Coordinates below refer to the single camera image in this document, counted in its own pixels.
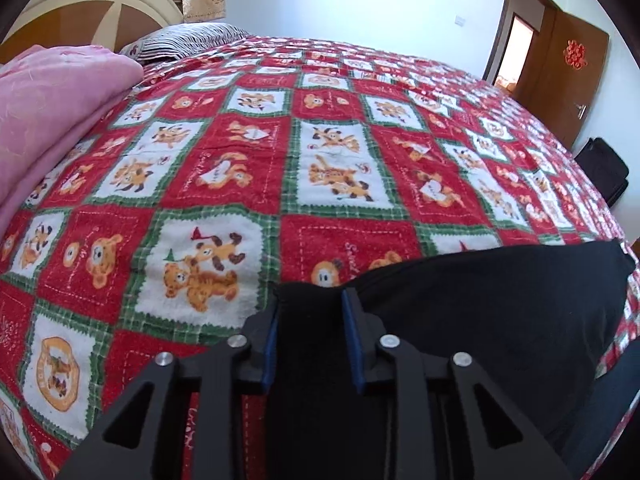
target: wall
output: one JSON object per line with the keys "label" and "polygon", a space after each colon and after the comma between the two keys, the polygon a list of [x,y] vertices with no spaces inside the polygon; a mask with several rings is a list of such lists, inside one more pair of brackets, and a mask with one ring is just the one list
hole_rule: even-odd
{"label": "wall", "polygon": [[506,19],[504,22],[506,26],[502,30],[502,35],[500,36],[500,41],[498,42],[498,49],[496,50],[494,63],[492,64],[491,70],[489,70],[488,76],[486,78],[486,80],[489,82],[493,82],[495,80],[495,76],[497,75],[498,70],[500,70],[502,55],[504,54],[504,50],[507,47],[507,40],[509,39],[509,34],[511,32],[511,27],[509,27],[508,24],[513,21],[514,14],[520,16],[531,27],[540,32],[540,27],[542,26],[542,18],[545,14],[545,6],[538,0],[509,0],[509,4],[507,5]]}
{"label": "wall", "polygon": [[[631,168],[629,188],[614,213],[629,239],[640,237],[640,69],[597,0],[554,0],[561,9],[610,35],[600,89],[582,133],[603,137]],[[226,0],[227,19],[266,36],[328,38],[439,59],[482,76],[504,0]],[[466,19],[464,27],[455,16]]]}

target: silver screw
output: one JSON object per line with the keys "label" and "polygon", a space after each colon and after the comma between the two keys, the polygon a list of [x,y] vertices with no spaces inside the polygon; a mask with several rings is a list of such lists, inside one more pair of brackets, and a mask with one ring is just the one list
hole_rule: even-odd
{"label": "silver screw", "polygon": [[380,338],[380,346],[384,348],[397,348],[400,346],[400,338],[397,335],[385,334]]}
{"label": "silver screw", "polygon": [[160,352],[156,356],[156,364],[160,366],[170,365],[174,361],[174,355],[171,352]]}
{"label": "silver screw", "polygon": [[467,367],[473,362],[473,359],[466,352],[458,352],[453,356],[453,362],[458,366]]}
{"label": "silver screw", "polygon": [[246,345],[246,338],[242,334],[236,334],[227,339],[226,344],[231,348],[242,348]]}

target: striped pillow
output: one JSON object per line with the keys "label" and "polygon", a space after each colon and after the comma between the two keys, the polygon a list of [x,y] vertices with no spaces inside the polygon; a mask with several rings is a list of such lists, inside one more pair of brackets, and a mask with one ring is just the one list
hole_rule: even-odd
{"label": "striped pillow", "polygon": [[146,65],[161,59],[182,59],[248,35],[247,31],[228,23],[180,23],[147,34],[120,53]]}

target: black suitcase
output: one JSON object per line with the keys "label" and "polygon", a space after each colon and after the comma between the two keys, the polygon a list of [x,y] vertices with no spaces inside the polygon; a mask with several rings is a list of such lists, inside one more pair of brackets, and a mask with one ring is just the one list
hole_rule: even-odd
{"label": "black suitcase", "polygon": [[589,139],[575,161],[604,197],[613,206],[628,187],[629,168],[602,138]]}

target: wooden headboard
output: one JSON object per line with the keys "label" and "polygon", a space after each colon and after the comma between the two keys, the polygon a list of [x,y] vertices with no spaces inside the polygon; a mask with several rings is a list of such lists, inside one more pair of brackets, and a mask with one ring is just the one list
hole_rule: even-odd
{"label": "wooden headboard", "polygon": [[0,44],[6,63],[34,44],[99,44],[114,52],[182,22],[172,0],[31,0]]}

